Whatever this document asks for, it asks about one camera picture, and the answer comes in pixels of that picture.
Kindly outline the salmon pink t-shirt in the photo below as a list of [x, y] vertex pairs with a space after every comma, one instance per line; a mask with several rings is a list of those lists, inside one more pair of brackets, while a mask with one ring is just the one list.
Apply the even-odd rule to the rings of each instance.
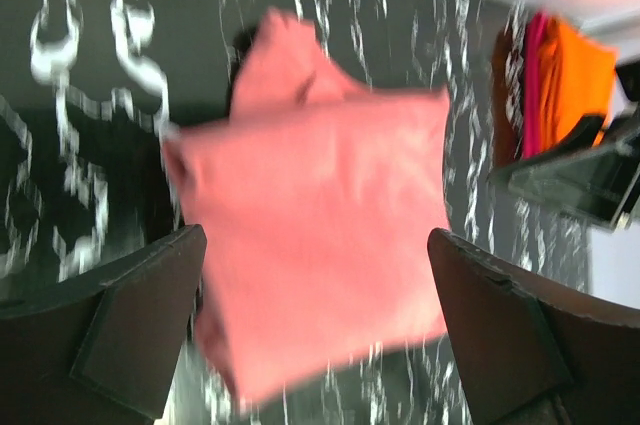
[[447, 224], [449, 106], [443, 89], [354, 80], [311, 22], [272, 9], [228, 120], [163, 143], [207, 237], [196, 340], [237, 402], [445, 333], [427, 239]]

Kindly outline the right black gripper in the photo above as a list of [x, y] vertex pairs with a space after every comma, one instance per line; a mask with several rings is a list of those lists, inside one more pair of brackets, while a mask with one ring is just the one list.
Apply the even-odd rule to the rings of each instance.
[[606, 126], [583, 116], [568, 137], [532, 158], [496, 168], [512, 194], [610, 231], [639, 220], [639, 62], [615, 68], [630, 108]]

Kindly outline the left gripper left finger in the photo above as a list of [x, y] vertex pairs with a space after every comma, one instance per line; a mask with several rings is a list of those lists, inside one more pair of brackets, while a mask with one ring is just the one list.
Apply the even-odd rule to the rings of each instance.
[[190, 225], [1, 303], [4, 424], [151, 424], [162, 417], [200, 282]]

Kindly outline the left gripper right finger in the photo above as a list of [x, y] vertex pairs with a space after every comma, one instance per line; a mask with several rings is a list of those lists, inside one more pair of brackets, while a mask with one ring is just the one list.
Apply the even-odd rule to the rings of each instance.
[[474, 423], [638, 423], [638, 310], [443, 229], [430, 233], [428, 253]]

